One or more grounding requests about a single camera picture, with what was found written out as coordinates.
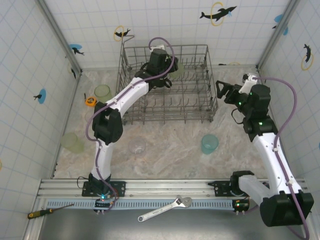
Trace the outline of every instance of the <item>wire rack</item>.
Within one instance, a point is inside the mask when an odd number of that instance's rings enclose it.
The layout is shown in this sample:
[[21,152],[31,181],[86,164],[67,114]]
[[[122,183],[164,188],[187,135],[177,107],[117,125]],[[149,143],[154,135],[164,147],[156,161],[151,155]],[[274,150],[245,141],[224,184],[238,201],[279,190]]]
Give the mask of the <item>wire rack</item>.
[[[134,36],[122,40],[117,94],[132,80],[140,67],[149,61],[147,46],[125,46]],[[139,98],[123,116],[123,124],[134,121],[205,120],[213,121],[218,109],[216,88],[207,45],[173,45],[175,56],[184,67],[184,73],[170,78],[171,88],[152,89]]]

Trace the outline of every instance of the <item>marble floor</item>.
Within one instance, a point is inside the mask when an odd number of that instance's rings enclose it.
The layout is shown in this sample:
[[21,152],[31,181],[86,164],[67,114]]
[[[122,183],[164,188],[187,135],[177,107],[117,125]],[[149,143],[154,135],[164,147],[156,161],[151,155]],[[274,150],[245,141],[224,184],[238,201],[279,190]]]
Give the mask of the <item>marble floor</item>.
[[[213,69],[214,80],[242,84],[244,73],[255,73],[256,69],[222,67]],[[70,112],[66,133],[74,132],[84,141],[84,152],[73,154],[61,148],[54,178],[87,177],[92,170],[95,157],[95,143],[85,137],[87,124],[85,115],[92,111],[84,103],[84,93],[94,94],[99,84],[110,86],[115,94],[117,69],[85,71],[78,85]],[[235,108],[218,99],[218,110],[213,122],[200,120],[134,122],[123,127],[123,135],[116,143],[111,161],[113,179],[221,179],[229,178],[233,171],[251,170],[258,178],[266,178],[263,162],[253,144],[249,141],[242,125],[231,117]],[[234,117],[241,121],[238,111]],[[210,155],[201,152],[201,139],[214,134],[219,139],[218,148]],[[143,157],[129,152],[130,140],[142,137],[146,141]]]

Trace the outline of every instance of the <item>small orange object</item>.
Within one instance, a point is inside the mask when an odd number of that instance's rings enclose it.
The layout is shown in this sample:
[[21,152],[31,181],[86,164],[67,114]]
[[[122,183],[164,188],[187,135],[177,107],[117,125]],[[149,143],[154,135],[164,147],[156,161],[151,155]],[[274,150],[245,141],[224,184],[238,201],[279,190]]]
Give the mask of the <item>small orange object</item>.
[[86,94],[84,94],[84,103],[89,107],[94,107],[97,104],[97,99],[94,96],[89,96],[87,98]]

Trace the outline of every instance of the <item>cable tie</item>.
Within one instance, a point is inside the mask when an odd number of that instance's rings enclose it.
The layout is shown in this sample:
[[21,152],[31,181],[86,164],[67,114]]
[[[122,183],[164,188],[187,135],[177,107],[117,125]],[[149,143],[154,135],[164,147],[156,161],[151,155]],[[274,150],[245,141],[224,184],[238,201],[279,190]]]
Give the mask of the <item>cable tie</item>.
[[294,184],[294,181],[293,181],[292,179],[290,179],[289,181],[286,182],[286,184],[287,184],[287,185],[289,185],[289,184],[290,184],[290,185],[293,185],[293,184]]

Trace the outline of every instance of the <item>wrench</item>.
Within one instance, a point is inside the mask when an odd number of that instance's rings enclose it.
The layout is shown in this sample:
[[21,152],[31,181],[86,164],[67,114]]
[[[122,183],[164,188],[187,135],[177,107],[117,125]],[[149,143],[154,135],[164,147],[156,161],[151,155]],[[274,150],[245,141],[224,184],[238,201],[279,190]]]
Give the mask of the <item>wrench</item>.
[[190,197],[184,197],[182,198],[180,195],[176,196],[176,199],[174,200],[173,203],[170,203],[169,205],[160,207],[156,210],[153,210],[151,212],[148,212],[146,214],[143,214],[141,216],[138,217],[138,221],[140,223],[153,218],[159,214],[162,214],[170,209],[174,209],[174,208],[188,208],[190,207],[192,204],[192,199]]

